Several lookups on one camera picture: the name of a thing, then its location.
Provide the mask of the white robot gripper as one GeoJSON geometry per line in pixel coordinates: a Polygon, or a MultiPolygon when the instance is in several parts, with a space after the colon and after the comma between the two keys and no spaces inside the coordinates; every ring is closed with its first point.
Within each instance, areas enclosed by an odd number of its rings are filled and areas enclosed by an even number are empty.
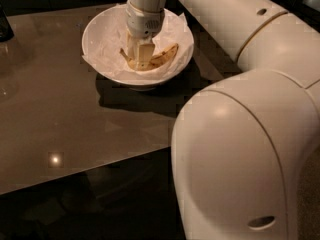
{"type": "Polygon", "coordinates": [[[126,4],[126,44],[127,55],[136,60],[137,70],[146,70],[155,50],[155,44],[151,38],[156,36],[162,29],[165,13],[143,11],[130,2],[126,4]]]}

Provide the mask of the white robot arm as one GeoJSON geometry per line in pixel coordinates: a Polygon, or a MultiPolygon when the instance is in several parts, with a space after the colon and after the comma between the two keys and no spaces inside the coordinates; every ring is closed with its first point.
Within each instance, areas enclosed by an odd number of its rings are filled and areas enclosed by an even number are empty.
{"type": "MultiPolygon", "coordinates": [[[[319,145],[319,35],[270,0],[179,0],[239,67],[194,95],[172,134],[187,240],[297,240],[297,189],[319,145]]],[[[137,37],[165,0],[128,0],[137,37]]]]}

